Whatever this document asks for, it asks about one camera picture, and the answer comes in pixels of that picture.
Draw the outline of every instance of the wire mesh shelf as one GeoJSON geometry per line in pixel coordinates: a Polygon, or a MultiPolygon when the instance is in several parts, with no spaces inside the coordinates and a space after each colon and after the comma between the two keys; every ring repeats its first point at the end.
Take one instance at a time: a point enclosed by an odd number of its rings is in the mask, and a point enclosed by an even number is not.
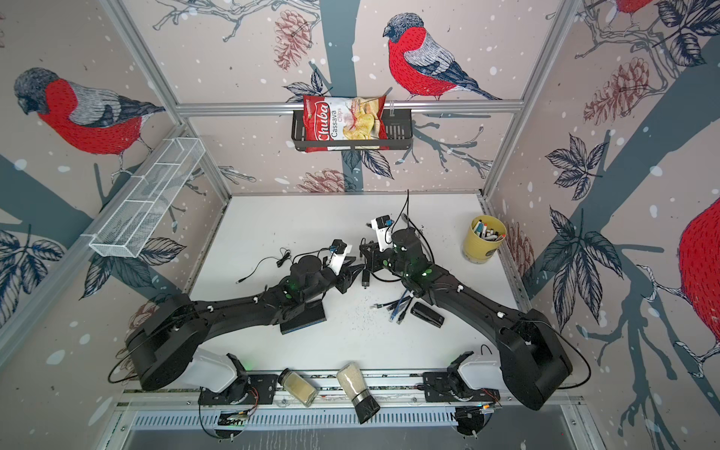
{"type": "Polygon", "coordinates": [[[185,185],[205,147],[197,138],[174,138],[94,236],[90,247],[100,256],[137,258],[150,235],[185,185]]]}

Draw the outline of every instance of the bird wing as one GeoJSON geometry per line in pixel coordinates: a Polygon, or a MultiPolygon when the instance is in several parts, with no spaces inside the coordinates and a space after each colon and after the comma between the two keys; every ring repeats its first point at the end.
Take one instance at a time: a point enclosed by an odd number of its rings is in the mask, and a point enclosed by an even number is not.
{"type": "Polygon", "coordinates": [[[84,127],[111,127],[117,123],[122,107],[119,96],[108,89],[86,88],[68,81],[78,99],[70,121],[84,127]]]}
{"type": "Polygon", "coordinates": [[[425,33],[425,40],[420,48],[407,51],[403,56],[408,64],[418,72],[438,79],[442,79],[438,75],[455,63],[452,53],[435,42],[428,32],[425,33]]]}

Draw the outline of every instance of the table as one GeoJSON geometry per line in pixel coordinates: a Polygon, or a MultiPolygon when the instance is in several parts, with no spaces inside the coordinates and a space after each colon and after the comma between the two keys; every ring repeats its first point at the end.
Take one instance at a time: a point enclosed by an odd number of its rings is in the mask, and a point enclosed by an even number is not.
{"type": "MultiPolygon", "coordinates": [[[[262,292],[289,274],[289,263],[277,268],[280,248],[293,256],[329,246],[340,238],[353,245],[357,256],[362,238],[376,240],[365,224],[383,215],[397,217],[405,195],[281,195],[233,197],[191,293],[193,300],[220,301],[262,292]]],[[[500,259],[473,264],[462,255],[462,241],[470,221],[483,214],[475,194],[411,194],[410,218],[423,229],[436,263],[460,282],[507,307],[516,307],[500,259]]],[[[385,270],[377,275],[393,278],[385,270]]],[[[464,351],[495,346],[480,332],[452,313],[432,307],[445,317],[436,328],[407,314],[401,325],[388,321],[390,313],[370,309],[374,303],[400,298],[401,283],[371,278],[363,289],[360,276],[341,294],[332,289],[323,300],[327,320],[282,335],[279,326],[256,326],[218,336],[201,347],[218,354],[236,355],[247,370],[337,370],[348,361],[365,369],[444,369],[464,351]]]]}

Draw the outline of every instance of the chips bag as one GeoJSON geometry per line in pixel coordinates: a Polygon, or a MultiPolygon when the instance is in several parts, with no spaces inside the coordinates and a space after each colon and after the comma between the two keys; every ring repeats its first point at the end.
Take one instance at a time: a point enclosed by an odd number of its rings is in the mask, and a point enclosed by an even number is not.
{"type": "MultiPolygon", "coordinates": [[[[347,97],[321,97],[306,95],[302,120],[305,123],[305,139],[331,142],[334,140],[387,139],[385,126],[380,117],[385,97],[378,99],[354,99],[347,97]]],[[[377,145],[356,147],[364,150],[378,149],[377,145]]],[[[341,147],[308,147],[307,152],[323,150],[349,150],[341,147]]]]}

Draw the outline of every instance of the yellow cup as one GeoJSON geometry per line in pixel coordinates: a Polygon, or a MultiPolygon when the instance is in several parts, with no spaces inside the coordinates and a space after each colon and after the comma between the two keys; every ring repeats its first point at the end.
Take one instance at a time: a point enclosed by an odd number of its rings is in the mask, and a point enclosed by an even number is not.
{"type": "Polygon", "coordinates": [[[502,237],[497,240],[485,240],[475,234],[475,226],[478,222],[487,224],[487,228],[492,228],[499,235],[507,235],[508,230],[498,219],[489,215],[479,215],[470,223],[470,228],[465,236],[465,242],[462,244],[462,252],[470,262],[483,264],[495,253],[500,245],[505,241],[502,237]]]}

